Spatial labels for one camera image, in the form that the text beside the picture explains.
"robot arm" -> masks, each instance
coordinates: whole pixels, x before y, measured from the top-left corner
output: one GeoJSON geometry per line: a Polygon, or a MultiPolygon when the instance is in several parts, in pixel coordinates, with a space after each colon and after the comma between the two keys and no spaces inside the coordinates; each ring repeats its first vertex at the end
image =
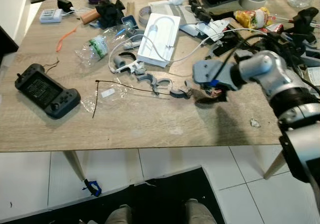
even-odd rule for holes
{"type": "MultiPolygon", "coordinates": [[[[222,62],[199,61],[193,79],[208,88],[222,62]]],[[[260,84],[278,119],[282,154],[292,175],[310,183],[320,212],[320,103],[301,78],[287,69],[285,60],[264,50],[239,64],[227,63],[217,77],[219,85],[237,91],[250,82],[260,84]]]]}

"white wall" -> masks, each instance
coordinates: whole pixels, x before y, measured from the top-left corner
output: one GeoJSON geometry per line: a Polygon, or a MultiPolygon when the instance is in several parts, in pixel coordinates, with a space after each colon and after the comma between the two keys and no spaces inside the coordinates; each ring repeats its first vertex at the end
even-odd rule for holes
{"type": "Polygon", "coordinates": [[[25,5],[26,0],[0,0],[0,26],[15,41],[25,5]]]}

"white tile floor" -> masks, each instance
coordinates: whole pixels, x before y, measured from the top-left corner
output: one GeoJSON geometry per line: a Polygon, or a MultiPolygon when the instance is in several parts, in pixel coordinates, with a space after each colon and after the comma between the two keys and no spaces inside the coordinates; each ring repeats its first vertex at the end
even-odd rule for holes
{"type": "MultiPolygon", "coordinates": [[[[40,5],[32,4],[28,30],[40,5]]],[[[2,68],[10,65],[7,56],[2,68]]],[[[104,192],[202,165],[229,224],[320,224],[311,187],[287,166],[263,172],[281,150],[272,146],[79,151],[85,175],[104,192]]],[[[0,223],[90,197],[61,152],[0,153],[0,223]]]]}

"wooden table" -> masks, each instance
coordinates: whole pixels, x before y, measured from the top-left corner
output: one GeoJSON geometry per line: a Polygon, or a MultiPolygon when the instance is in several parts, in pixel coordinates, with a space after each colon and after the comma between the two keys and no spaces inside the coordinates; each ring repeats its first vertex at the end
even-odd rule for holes
{"type": "MultiPolygon", "coordinates": [[[[86,0],[71,0],[75,8],[90,7],[86,0]]],[[[135,2],[135,17],[148,2],[160,0],[121,0],[135,2]]],[[[16,58],[1,82],[0,94],[0,152],[99,150],[160,147],[200,147],[222,145],[271,145],[278,144],[280,131],[277,119],[269,107],[261,88],[247,84],[241,91],[229,92],[228,102],[197,106],[195,102],[205,97],[194,84],[191,99],[175,99],[170,96],[154,96],[152,93],[129,90],[123,98],[116,93],[100,98],[95,117],[92,105],[95,101],[95,80],[120,80],[123,84],[150,90],[146,82],[138,83],[135,76],[127,73],[112,74],[107,67],[107,58],[90,68],[80,64],[75,50],[100,30],[84,26],[75,16],[61,23],[40,24],[43,9],[57,7],[56,0],[43,2],[16,58]],[[77,25],[77,31],[63,41],[62,50],[55,52],[58,40],[77,25]],[[17,73],[22,73],[30,64],[60,63],[48,73],[66,88],[76,88],[83,104],[59,120],[52,120],[19,93],[14,85],[17,73]],[[259,121],[261,127],[252,127],[250,119],[259,121]]],[[[273,0],[267,7],[284,17],[293,17],[298,9],[287,5],[286,0],[273,0]]],[[[237,10],[237,2],[215,7],[215,13],[237,10]]],[[[200,40],[179,32],[174,59],[193,50],[200,40]]],[[[157,78],[173,80],[175,88],[184,80],[192,79],[192,65],[203,60],[208,48],[198,50],[185,61],[174,62],[166,68],[147,66],[147,71],[157,78]]],[[[100,83],[100,90],[110,88],[100,83]]]]}

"table leg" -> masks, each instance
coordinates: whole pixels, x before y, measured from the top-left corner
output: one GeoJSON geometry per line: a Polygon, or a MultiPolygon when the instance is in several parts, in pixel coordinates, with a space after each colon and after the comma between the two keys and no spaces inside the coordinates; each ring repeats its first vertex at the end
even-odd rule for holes
{"type": "Polygon", "coordinates": [[[91,192],[92,195],[94,195],[95,197],[98,197],[101,194],[102,190],[96,180],[88,181],[86,179],[84,171],[82,170],[79,158],[77,156],[77,153],[74,150],[66,150],[63,152],[63,154],[65,158],[68,160],[75,174],[80,179],[80,181],[84,182],[86,188],[88,188],[88,190],[91,192]]]}
{"type": "Polygon", "coordinates": [[[268,180],[276,171],[278,171],[284,164],[286,164],[286,159],[282,154],[282,151],[279,155],[275,158],[269,169],[263,175],[263,178],[268,180]]]}

